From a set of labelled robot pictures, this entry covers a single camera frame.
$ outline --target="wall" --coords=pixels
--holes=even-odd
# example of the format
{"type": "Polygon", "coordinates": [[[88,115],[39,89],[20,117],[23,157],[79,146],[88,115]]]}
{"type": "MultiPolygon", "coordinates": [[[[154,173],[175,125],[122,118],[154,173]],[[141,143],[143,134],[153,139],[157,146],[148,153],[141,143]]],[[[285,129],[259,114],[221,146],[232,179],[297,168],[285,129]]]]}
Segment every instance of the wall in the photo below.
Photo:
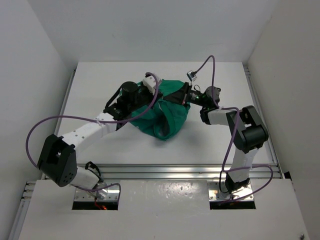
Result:
{"type": "MultiPolygon", "coordinates": [[[[71,75],[26,0],[1,0],[0,7],[0,239],[7,239],[27,180],[40,176],[28,161],[28,130],[59,113],[71,75]]],[[[54,122],[31,139],[37,160],[54,122]]]]}
{"type": "Polygon", "coordinates": [[[320,1],[281,0],[249,70],[311,239],[320,239],[320,1]]]}
{"type": "Polygon", "coordinates": [[[68,66],[249,59],[279,0],[28,0],[68,66]]]}

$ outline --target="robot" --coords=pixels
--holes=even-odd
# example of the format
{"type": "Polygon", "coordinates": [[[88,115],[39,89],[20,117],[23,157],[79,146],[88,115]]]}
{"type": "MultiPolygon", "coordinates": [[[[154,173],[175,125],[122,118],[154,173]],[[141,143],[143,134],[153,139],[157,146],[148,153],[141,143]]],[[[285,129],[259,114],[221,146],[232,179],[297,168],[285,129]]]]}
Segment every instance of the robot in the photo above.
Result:
{"type": "Polygon", "coordinates": [[[236,110],[220,109],[217,106],[222,91],[220,88],[209,86],[206,91],[200,92],[192,89],[192,82],[196,78],[195,73],[188,72],[187,76],[190,82],[185,82],[178,91],[165,97],[161,92],[156,91],[157,84],[161,84],[162,80],[153,73],[146,73],[140,85],[132,81],[124,82],[107,102],[104,110],[97,115],[96,122],[86,123],[61,136],[54,134],[48,136],[44,142],[37,167],[59,187],[73,185],[83,190],[96,190],[104,180],[91,169],[96,167],[91,162],[85,168],[77,166],[77,156],[105,135],[116,132],[126,124],[126,122],[104,123],[104,121],[130,119],[132,112],[149,105],[152,101],[154,102],[157,93],[156,101],[163,98],[179,105],[189,103],[201,106],[200,119],[207,125],[227,126],[231,134],[236,126],[233,138],[236,150],[224,185],[227,189],[226,193],[229,195],[240,188],[245,188],[250,182],[249,172],[254,157],[258,149],[269,138],[266,126],[255,107],[251,105],[243,107],[239,111],[239,120],[236,124],[236,110]],[[232,169],[238,168],[243,169],[232,171],[232,169]]]}

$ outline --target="fabric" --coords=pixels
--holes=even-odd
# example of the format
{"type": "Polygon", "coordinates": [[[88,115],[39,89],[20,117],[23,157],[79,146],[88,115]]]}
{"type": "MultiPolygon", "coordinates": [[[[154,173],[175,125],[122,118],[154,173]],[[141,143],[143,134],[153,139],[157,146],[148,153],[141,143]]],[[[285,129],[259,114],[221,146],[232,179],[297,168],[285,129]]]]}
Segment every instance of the fabric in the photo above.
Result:
{"type": "MultiPolygon", "coordinates": [[[[167,96],[179,90],[184,83],[179,80],[162,80],[159,91],[167,96]]],[[[147,106],[143,106],[132,113],[135,117],[142,113],[147,106]]],[[[143,133],[160,140],[168,140],[176,135],[187,119],[190,105],[178,105],[162,98],[159,99],[145,115],[131,122],[143,133]]]]}

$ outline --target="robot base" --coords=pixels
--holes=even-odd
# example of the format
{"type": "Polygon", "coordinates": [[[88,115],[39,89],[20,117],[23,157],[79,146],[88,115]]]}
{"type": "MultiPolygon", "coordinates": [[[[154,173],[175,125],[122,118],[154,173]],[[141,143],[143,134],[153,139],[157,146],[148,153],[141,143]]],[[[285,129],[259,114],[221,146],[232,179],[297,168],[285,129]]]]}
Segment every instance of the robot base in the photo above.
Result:
{"type": "Polygon", "coordinates": [[[221,182],[221,190],[227,193],[223,193],[219,189],[219,180],[208,181],[208,193],[210,209],[256,209],[255,199],[253,195],[250,195],[244,199],[240,199],[235,202],[226,202],[228,200],[236,200],[242,196],[251,194],[253,192],[251,183],[249,182],[246,187],[241,187],[238,190],[229,194],[225,186],[225,182],[221,182]]]}

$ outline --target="green garment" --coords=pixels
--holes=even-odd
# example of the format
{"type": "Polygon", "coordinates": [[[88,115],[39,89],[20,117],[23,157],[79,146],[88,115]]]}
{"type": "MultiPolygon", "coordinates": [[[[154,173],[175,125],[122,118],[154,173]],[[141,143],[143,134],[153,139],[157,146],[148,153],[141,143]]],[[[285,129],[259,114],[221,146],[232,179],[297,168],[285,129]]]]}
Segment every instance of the green garment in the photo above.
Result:
{"type": "MultiPolygon", "coordinates": [[[[159,91],[167,96],[179,90],[184,83],[179,80],[162,80],[159,91]]],[[[147,106],[139,108],[132,113],[135,117],[142,113],[147,106]]],[[[167,140],[176,135],[187,119],[190,104],[178,105],[162,98],[159,99],[146,114],[131,124],[138,127],[143,133],[154,136],[160,140],[167,140]]]]}

